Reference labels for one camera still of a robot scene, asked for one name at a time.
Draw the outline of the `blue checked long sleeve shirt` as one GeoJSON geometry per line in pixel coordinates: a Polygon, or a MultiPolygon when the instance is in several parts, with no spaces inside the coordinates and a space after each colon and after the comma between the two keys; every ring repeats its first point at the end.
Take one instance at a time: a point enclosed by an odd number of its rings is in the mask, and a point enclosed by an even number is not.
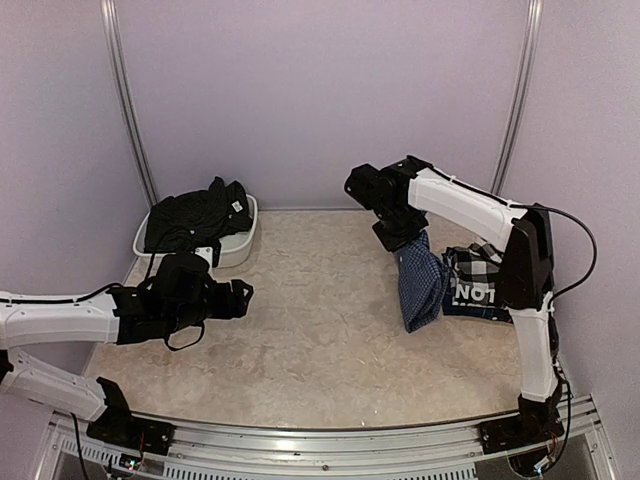
{"type": "Polygon", "coordinates": [[[411,334],[439,317],[449,272],[431,251],[426,230],[397,250],[394,258],[402,319],[405,331],[411,334]]]}

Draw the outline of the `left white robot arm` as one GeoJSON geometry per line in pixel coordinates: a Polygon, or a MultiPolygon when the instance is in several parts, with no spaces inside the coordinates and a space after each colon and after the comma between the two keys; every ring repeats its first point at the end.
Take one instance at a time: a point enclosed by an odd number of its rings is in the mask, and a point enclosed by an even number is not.
{"type": "Polygon", "coordinates": [[[243,280],[218,282],[209,263],[192,253],[165,256],[136,286],[108,284],[92,293],[63,298],[5,293],[1,297],[1,391],[67,411],[100,424],[121,445],[140,434],[120,387],[86,378],[25,352],[25,347],[90,342],[133,345],[170,342],[172,335],[208,320],[244,317],[254,294],[243,280]]]}

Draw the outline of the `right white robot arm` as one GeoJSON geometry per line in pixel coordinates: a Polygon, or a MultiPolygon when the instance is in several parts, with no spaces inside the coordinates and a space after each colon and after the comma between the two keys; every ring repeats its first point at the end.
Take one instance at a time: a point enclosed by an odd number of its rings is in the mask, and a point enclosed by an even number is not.
{"type": "Polygon", "coordinates": [[[431,163],[407,156],[382,169],[351,170],[345,192],[378,221],[373,230],[389,252],[419,236],[433,213],[491,244],[502,255],[496,294],[514,323],[522,365],[519,414],[511,433],[535,442],[558,420],[562,388],[554,370],[557,332],[552,321],[553,245],[541,206],[518,206],[461,182],[431,163]]]}

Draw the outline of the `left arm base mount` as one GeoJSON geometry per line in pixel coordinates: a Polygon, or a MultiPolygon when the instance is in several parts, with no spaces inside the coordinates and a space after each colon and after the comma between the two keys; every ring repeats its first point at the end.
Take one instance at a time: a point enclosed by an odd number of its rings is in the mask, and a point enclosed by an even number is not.
{"type": "Polygon", "coordinates": [[[168,422],[134,416],[128,410],[108,407],[86,430],[89,438],[139,453],[166,456],[175,433],[168,422]]]}

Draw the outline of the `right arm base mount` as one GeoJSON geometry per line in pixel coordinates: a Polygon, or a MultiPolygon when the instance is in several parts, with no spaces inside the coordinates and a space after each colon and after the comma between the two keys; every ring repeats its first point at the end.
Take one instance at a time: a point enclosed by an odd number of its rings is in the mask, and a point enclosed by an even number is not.
{"type": "Polygon", "coordinates": [[[525,409],[515,416],[481,422],[478,426],[484,454],[493,454],[552,439],[565,433],[557,410],[525,409]]]}

